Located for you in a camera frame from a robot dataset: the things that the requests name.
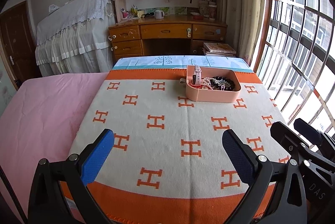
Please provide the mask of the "window with metal grille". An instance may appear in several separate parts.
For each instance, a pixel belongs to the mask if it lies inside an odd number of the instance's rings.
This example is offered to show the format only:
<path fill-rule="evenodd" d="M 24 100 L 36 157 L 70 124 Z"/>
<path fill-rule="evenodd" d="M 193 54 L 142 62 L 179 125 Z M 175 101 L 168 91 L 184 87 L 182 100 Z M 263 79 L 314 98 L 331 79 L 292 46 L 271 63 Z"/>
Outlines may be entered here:
<path fill-rule="evenodd" d="M 330 0 L 267 0 L 255 64 L 287 124 L 334 136 L 334 6 Z"/>

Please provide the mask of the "pink smart watch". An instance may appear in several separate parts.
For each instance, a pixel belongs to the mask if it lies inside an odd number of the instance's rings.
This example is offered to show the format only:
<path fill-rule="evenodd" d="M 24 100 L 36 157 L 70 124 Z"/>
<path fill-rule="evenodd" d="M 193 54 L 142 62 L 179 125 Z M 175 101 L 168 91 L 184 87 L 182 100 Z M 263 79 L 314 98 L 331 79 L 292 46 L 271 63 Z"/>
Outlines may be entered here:
<path fill-rule="evenodd" d="M 202 70 L 200 66 L 194 67 L 194 74 L 192 75 L 193 85 L 200 86 L 202 84 Z"/>

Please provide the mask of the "pink storage box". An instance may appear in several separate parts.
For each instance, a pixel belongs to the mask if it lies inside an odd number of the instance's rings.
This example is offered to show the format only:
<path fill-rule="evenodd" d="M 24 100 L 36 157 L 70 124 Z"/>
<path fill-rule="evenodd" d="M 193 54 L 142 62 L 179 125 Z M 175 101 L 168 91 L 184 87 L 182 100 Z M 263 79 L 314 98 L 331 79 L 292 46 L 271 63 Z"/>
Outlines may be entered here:
<path fill-rule="evenodd" d="M 234 71 L 200 67 L 202 84 L 194 86 L 192 75 L 195 65 L 187 66 L 186 97 L 194 102 L 233 103 L 239 96 L 241 85 Z"/>

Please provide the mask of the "wooden desk with drawers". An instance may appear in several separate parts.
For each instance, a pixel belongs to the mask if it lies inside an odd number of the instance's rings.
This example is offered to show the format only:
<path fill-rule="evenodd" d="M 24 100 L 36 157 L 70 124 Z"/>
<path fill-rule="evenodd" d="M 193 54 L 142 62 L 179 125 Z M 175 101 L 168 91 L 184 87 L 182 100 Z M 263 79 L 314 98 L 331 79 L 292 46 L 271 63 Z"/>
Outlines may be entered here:
<path fill-rule="evenodd" d="M 186 15 L 135 19 L 108 28 L 112 57 L 202 55 L 203 43 L 224 43 L 227 24 Z"/>

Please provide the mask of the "white lace covered piano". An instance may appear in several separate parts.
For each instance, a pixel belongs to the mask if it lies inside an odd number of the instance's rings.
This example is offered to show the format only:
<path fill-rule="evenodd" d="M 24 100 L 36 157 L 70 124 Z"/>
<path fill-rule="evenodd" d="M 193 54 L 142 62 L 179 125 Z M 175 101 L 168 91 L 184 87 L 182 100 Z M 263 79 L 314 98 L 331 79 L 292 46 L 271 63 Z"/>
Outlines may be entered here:
<path fill-rule="evenodd" d="M 37 25 L 35 59 L 42 76 L 99 73 L 113 67 L 112 0 L 73 0 Z"/>

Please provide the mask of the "blue tree print sheet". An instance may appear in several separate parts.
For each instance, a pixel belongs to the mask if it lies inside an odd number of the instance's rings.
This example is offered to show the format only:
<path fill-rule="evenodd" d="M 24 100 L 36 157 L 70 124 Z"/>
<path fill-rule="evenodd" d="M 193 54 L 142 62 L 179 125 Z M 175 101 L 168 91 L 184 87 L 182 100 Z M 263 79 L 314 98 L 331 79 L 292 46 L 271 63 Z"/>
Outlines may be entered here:
<path fill-rule="evenodd" d="M 139 56 L 121 58 L 113 66 L 113 70 L 122 69 L 185 69 L 188 65 L 230 69 L 235 72 L 253 73 L 252 69 L 241 58 L 221 56 L 168 55 Z"/>

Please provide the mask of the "stack of magazines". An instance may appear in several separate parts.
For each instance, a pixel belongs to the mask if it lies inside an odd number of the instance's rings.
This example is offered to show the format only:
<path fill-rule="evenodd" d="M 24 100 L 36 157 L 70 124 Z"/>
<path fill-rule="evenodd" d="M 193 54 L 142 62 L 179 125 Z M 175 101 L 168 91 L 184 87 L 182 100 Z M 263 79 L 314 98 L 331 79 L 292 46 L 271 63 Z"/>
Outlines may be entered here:
<path fill-rule="evenodd" d="M 236 51 L 229 44 L 223 43 L 204 42 L 203 52 L 207 56 L 236 57 Z"/>

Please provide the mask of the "brown wooden door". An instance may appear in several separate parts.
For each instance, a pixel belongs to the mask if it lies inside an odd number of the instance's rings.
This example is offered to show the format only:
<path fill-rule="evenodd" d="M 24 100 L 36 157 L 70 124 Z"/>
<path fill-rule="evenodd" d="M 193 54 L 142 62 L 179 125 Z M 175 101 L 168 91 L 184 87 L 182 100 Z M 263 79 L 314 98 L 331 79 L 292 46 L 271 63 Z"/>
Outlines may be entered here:
<path fill-rule="evenodd" d="M 18 87 L 28 79 L 41 77 L 35 59 L 36 44 L 28 21 L 26 1 L 1 13 L 1 38 Z"/>

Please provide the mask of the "orange H pattern blanket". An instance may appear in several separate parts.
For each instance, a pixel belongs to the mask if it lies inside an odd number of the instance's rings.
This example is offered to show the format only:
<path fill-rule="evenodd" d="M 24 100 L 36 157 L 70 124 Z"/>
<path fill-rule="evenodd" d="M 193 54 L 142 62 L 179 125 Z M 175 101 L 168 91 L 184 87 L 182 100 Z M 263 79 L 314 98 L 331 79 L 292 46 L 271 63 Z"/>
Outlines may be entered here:
<path fill-rule="evenodd" d="M 256 154 L 289 160 L 270 135 L 281 113 L 255 74 L 236 74 L 233 103 L 190 101 L 185 76 L 184 69 L 111 71 L 86 112 L 70 152 L 113 131 L 114 146 L 88 184 L 110 219 L 223 223 L 247 190 L 222 146 L 227 129 Z"/>

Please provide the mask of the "pink bed sheet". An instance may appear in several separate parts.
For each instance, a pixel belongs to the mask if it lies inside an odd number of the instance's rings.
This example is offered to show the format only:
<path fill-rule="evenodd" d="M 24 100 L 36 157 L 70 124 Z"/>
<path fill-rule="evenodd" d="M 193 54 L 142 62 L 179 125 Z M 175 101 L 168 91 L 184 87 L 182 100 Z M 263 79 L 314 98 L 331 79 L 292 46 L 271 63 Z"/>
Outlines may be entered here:
<path fill-rule="evenodd" d="M 29 79 L 1 115 L 1 168 L 24 211 L 42 158 L 67 158 L 80 124 L 106 73 Z"/>

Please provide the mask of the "white mug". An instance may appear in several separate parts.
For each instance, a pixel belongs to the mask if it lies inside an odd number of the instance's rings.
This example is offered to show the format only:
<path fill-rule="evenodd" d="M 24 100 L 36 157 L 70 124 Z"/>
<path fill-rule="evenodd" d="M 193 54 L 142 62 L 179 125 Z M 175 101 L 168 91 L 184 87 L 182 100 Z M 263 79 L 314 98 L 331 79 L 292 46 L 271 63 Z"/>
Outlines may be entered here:
<path fill-rule="evenodd" d="M 155 19 L 164 19 L 165 13 L 162 10 L 155 11 Z"/>

